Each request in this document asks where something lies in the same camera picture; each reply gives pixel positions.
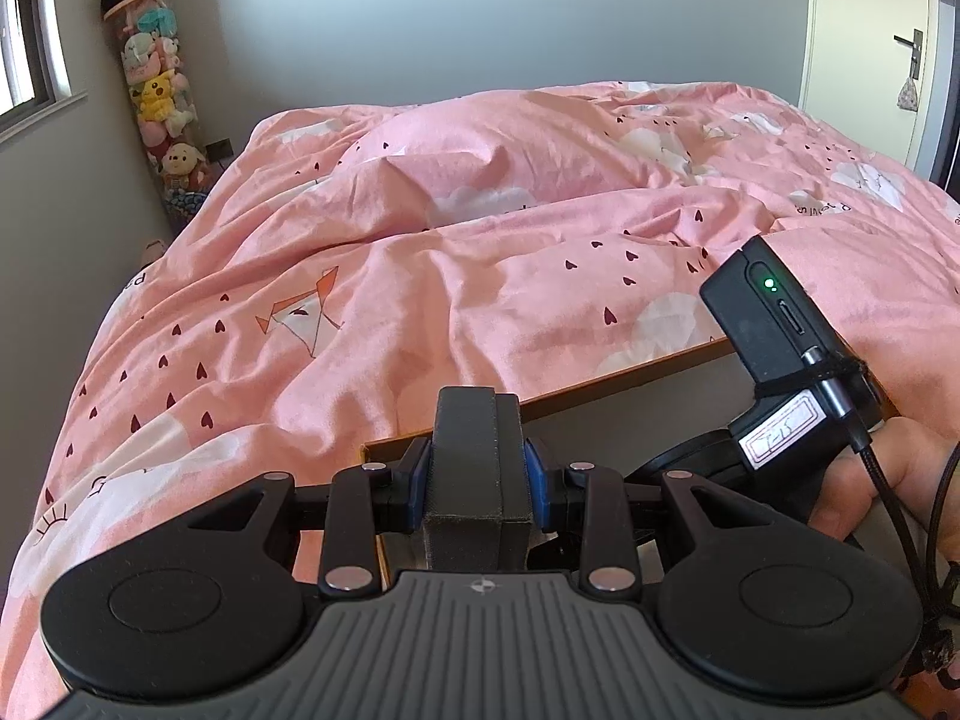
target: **pink duvet cover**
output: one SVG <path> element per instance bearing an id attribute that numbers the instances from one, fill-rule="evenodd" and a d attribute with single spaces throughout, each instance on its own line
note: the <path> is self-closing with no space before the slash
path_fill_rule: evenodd
<path id="1" fill-rule="evenodd" d="M 64 693 L 37 612 L 72 565 L 268 469 L 326 482 L 442 386 L 529 398 L 708 341 L 697 290 L 757 233 L 902 412 L 960 436 L 958 213 L 733 84 L 268 119 L 90 350 L 13 568 L 0 714 Z"/>

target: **door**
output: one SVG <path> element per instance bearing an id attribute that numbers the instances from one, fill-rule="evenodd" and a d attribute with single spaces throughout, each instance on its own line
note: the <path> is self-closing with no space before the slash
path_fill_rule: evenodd
<path id="1" fill-rule="evenodd" d="M 930 0 L 811 0 L 808 59 L 800 107 L 836 127 L 872 151 L 907 167 L 911 141 L 919 144 L 925 119 L 926 46 L 934 45 L 936 15 Z M 923 31 L 920 112 L 896 107 L 910 74 L 911 49 L 894 35 L 912 41 Z"/>

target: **orange fox print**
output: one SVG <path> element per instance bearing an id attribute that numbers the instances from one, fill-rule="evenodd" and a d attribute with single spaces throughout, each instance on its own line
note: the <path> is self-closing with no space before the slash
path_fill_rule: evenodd
<path id="1" fill-rule="evenodd" d="M 317 282 L 317 288 L 294 298 L 275 303 L 270 319 L 256 318 L 264 335 L 275 328 L 284 326 L 304 342 L 311 357 L 330 346 L 340 326 L 323 312 L 323 303 L 333 292 L 337 280 L 337 268 L 323 275 Z"/>

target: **human hand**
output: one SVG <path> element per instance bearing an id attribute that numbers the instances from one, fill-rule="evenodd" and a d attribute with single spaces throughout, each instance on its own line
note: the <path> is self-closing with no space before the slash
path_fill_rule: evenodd
<path id="1" fill-rule="evenodd" d="M 926 528 L 954 442 L 904 416 L 888 420 L 872 437 L 872 448 L 890 487 Z M 824 474 L 809 525 L 828 536 L 844 539 L 863 521 L 876 497 L 877 488 L 863 461 L 853 450 L 845 449 Z M 960 560 L 960 481 L 950 485 L 937 547 L 948 560 Z"/>

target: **blue-gray wall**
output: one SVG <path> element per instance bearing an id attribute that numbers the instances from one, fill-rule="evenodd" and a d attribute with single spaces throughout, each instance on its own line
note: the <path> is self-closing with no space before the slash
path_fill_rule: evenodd
<path id="1" fill-rule="evenodd" d="M 235 141 L 284 108 L 598 79 L 734 80 L 795 103 L 808 15 L 808 0 L 172 4 L 208 137 Z"/>

